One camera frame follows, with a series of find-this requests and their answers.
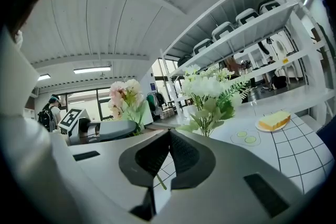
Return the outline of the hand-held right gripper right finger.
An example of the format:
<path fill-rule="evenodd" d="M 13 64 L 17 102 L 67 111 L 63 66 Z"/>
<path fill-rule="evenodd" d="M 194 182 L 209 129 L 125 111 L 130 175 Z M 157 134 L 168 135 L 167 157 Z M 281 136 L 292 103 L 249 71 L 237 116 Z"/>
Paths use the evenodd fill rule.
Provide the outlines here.
<path fill-rule="evenodd" d="M 214 154 L 212 173 L 191 189 L 172 190 L 171 196 L 155 216 L 155 224 L 293 224 L 304 223 L 299 216 L 309 206 L 321 186 L 306 194 L 288 177 L 251 151 L 198 134 L 181 132 Z M 259 176 L 267 188 L 288 205 L 271 216 L 266 206 L 270 197 L 256 184 L 249 185 L 245 177 Z"/>

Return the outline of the white flower bouquet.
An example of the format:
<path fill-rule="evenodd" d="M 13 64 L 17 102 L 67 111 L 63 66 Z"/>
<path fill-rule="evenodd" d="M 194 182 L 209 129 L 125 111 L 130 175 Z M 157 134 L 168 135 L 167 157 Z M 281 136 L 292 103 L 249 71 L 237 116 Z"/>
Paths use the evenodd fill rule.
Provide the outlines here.
<path fill-rule="evenodd" d="M 196 106 L 189 120 L 177 127 L 178 130 L 200 133 L 209 137 L 226 120 L 235 116 L 235 110 L 251 92 L 247 79 L 234 78 L 233 71 L 214 66 L 200 71 L 198 65 L 184 68 L 182 93 Z"/>

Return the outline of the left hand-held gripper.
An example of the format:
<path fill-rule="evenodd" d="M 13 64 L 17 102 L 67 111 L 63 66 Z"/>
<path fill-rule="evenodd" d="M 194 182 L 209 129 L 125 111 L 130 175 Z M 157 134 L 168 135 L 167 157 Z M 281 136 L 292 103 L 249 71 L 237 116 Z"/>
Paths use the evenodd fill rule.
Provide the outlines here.
<path fill-rule="evenodd" d="M 131 120 L 94 122 L 86 109 L 72 108 L 58 126 L 69 145 L 80 145 L 127 138 L 137 130 L 136 124 Z"/>

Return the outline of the pink flower bouquet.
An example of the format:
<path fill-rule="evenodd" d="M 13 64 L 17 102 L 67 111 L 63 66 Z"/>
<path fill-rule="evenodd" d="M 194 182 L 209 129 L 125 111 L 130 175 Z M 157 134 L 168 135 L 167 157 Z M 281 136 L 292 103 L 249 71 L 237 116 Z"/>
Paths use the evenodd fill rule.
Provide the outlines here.
<path fill-rule="evenodd" d="M 109 89 L 109 97 L 108 108 L 113 120 L 135 122 L 137 127 L 133 136 L 140 135 L 144 127 L 142 120 L 146 109 L 140 83 L 135 79 L 114 82 Z"/>

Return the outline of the glass door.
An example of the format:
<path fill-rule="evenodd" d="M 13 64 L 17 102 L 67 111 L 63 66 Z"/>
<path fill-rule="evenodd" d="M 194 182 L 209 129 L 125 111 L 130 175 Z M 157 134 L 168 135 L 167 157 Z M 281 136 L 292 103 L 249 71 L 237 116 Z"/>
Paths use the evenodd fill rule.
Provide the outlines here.
<path fill-rule="evenodd" d="M 59 97 L 61 119 L 73 108 L 85 109 L 92 121 L 105 121 L 113 118 L 108 108 L 110 100 L 108 88 L 67 93 Z"/>

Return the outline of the white metal shelf rack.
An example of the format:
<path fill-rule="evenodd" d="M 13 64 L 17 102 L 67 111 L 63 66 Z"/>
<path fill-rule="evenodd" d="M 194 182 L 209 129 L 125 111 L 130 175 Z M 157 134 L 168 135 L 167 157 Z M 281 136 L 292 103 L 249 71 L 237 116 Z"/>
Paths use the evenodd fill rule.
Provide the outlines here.
<path fill-rule="evenodd" d="M 173 50 L 179 50 L 182 38 L 199 23 L 212 16 L 218 8 L 222 9 L 228 20 L 236 18 L 238 13 L 254 8 L 264 0 L 219 0 L 195 19 L 169 46 L 161 53 L 163 61 L 171 56 Z M 300 0 L 277 0 L 279 6 L 252 19 L 246 24 L 235 28 L 232 32 L 214 42 L 208 48 L 196 54 L 183 65 L 168 72 L 167 77 L 179 77 L 184 69 L 196 64 L 201 69 L 215 65 L 240 51 L 246 51 L 252 45 L 284 31 L 286 37 L 296 50 L 275 63 L 264 66 L 247 74 L 246 78 L 259 76 L 270 68 L 283 67 L 296 60 L 299 61 L 303 78 L 306 83 L 305 92 L 311 92 L 302 99 L 294 95 L 297 103 L 294 109 L 298 111 L 310 109 L 311 117 L 319 124 L 327 121 L 327 115 L 333 116 L 336 108 L 336 71 L 327 38 L 321 27 L 312 17 Z"/>

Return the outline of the white grid-pattern tablecloth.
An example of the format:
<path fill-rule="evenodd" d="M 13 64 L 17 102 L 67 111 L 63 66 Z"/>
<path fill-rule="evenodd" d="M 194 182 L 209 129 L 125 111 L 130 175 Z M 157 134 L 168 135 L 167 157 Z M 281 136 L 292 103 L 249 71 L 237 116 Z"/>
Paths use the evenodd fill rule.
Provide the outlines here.
<path fill-rule="evenodd" d="M 321 185 L 335 164 L 322 139 L 295 114 L 283 128 L 261 131 L 257 124 L 265 115 L 269 112 L 243 104 L 235 117 L 217 127 L 210 137 L 251 151 L 288 177 L 304 194 Z"/>

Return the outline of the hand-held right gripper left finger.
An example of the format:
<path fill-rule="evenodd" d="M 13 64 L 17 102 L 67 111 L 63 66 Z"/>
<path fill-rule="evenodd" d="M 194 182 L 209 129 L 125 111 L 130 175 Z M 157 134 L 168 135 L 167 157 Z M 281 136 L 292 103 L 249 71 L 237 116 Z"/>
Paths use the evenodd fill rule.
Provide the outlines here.
<path fill-rule="evenodd" d="M 121 140 L 69 147 L 76 163 L 107 198 L 150 224 L 160 219 L 154 198 L 155 177 L 169 154 L 169 132 L 159 130 Z"/>

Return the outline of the navy blue chair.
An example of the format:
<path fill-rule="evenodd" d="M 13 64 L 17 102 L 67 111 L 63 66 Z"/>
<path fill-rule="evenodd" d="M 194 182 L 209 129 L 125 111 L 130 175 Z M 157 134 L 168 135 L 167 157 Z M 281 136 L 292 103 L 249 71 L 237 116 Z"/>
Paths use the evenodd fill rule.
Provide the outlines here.
<path fill-rule="evenodd" d="M 329 123 L 317 131 L 317 135 L 322 139 L 334 157 L 336 157 L 336 116 Z"/>

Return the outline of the clothes rack with garments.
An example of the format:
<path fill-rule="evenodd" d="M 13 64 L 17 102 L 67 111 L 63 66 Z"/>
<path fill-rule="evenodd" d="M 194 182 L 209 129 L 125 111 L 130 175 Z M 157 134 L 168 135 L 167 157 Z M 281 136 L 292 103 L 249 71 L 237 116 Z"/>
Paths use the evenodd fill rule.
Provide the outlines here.
<path fill-rule="evenodd" d="M 160 117 L 160 113 L 163 111 L 163 106 L 166 104 L 164 96 L 160 92 L 150 92 L 146 97 L 151 114 L 155 117 Z"/>

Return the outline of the woven basket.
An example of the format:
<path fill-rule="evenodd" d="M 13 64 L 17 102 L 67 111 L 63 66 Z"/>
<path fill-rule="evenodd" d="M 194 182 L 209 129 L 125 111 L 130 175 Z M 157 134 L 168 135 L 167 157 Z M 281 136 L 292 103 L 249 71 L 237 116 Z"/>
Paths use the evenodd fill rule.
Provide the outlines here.
<path fill-rule="evenodd" d="M 173 108 L 167 108 L 160 112 L 160 119 L 164 120 L 174 116 L 175 112 Z"/>

